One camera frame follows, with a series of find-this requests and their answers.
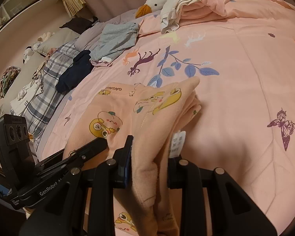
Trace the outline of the peach cartoon print shirt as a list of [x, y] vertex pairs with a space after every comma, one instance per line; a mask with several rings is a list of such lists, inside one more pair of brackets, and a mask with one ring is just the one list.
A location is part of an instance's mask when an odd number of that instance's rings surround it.
[[100, 90], [67, 140], [64, 157], [102, 137], [106, 151], [86, 162], [94, 168], [133, 136], [132, 184], [114, 191], [115, 226], [138, 235], [178, 235], [179, 229], [167, 187], [171, 137], [195, 116], [201, 106], [195, 89], [198, 77], [160, 88], [110, 83]]

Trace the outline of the white patterned clothes pile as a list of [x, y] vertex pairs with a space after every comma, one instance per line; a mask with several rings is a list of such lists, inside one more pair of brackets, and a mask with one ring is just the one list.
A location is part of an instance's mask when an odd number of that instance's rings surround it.
[[26, 107], [30, 104], [34, 97], [43, 92], [42, 73], [48, 61], [44, 61], [32, 76], [32, 81], [25, 85], [18, 93], [17, 97], [10, 101], [10, 114], [21, 116]]

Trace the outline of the pink folded clothes stack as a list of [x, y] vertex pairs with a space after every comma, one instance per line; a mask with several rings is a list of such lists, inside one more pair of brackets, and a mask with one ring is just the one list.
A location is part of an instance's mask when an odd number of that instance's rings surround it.
[[227, 16], [223, 0], [201, 0], [190, 5], [184, 5], [181, 12], [182, 20], [200, 20], [210, 16], [221, 19]]

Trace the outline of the grey plaid blanket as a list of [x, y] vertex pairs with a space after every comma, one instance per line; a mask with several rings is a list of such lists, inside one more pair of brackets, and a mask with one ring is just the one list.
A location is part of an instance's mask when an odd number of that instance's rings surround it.
[[43, 67], [41, 80], [43, 92], [35, 96], [27, 105], [22, 116], [26, 119], [28, 131], [38, 141], [51, 120], [56, 108], [65, 96], [56, 91], [60, 76], [73, 66], [73, 59], [79, 54], [74, 47], [77, 40], [60, 46]]

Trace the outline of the dark navy garment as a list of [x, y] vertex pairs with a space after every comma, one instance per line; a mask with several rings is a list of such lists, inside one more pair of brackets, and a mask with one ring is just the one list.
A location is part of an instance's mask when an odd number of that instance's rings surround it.
[[76, 88], [79, 83], [93, 70], [90, 62], [90, 50], [80, 52], [74, 59], [73, 64], [59, 78], [56, 91], [67, 93]]

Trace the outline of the colourful yarn bundle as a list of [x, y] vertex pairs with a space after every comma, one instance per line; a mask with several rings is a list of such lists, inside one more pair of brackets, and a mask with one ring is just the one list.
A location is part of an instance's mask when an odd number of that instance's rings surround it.
[[3, 99], [13, 84], [16, 77], [21, 72], [20, 67], [10, 66], [8, 67], [0, 78], [0, 98]]

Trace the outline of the small plush toys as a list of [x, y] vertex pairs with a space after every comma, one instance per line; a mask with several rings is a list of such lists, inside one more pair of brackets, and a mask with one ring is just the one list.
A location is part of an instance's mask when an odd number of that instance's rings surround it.
[[23, 52], [23, 63], [26, 64], [35, 52], [38, 52], [41, 56], [45, 57], [46, 53], [39, 51], [39, 47], [54, 34], [54, 32], [46, 32], [39, 36], [37, 41], [32, 46], [28, 46]]

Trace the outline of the beige pillow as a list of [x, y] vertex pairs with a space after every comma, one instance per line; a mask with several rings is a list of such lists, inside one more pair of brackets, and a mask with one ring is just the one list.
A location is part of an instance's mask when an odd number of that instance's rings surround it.
[[62, 28], [49, 37], [46, 41], [42, 42], [37, 48], [37, 52], [46, 56], [50, 49], [59, 48], [63, 44], [66, 44], [78, 38], [79, 36], [80, 34], [72, 31], [69, 28]]

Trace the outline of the grey garment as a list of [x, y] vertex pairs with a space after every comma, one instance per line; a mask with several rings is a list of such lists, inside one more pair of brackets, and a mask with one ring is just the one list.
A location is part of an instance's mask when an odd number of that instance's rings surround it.
[[119, 25], [107, 24], [98, 44], [90, 52], [90, 58], [95, 62], [111, 63], [124, 50], [136, 44], [139, 24], [128, 22]]

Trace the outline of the dark brown cloth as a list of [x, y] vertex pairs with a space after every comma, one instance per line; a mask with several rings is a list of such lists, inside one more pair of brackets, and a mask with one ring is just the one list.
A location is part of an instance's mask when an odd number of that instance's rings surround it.
[[64, 25], [60, 26], [60, 28], [69, 28], [70, 30], [81, 35], [84, 31], [91, 28], [93, 24], [98, 22], [98, 20], [99, 19], [95, 16], [93, 16], [92, 21], [85, 18], [73, 18], [69, 22], [66, 22]]

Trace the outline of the pink printed duvet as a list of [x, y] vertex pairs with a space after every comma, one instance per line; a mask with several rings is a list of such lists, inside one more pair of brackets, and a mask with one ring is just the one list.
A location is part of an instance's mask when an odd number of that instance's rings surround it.
[[200, 110], [182, 156], [225, 169], [278, 234], [295, 218], [295, 7], [283, 0], [224, 0], [227, 17], [176, 31], [178, 42], [143, 20], [137, 44], [73, 90], [42, 156], [65, 149], [95, 95], [110, 83], [156, 89], [191, 77]]

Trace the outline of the white folded garment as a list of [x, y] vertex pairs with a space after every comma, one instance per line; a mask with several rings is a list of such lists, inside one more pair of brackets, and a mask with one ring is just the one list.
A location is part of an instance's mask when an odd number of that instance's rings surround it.
[[178, 30], [183, 6], [200, 1], [201, 0], [167, 0], [160, 12], [160, 32], [166, 34]]

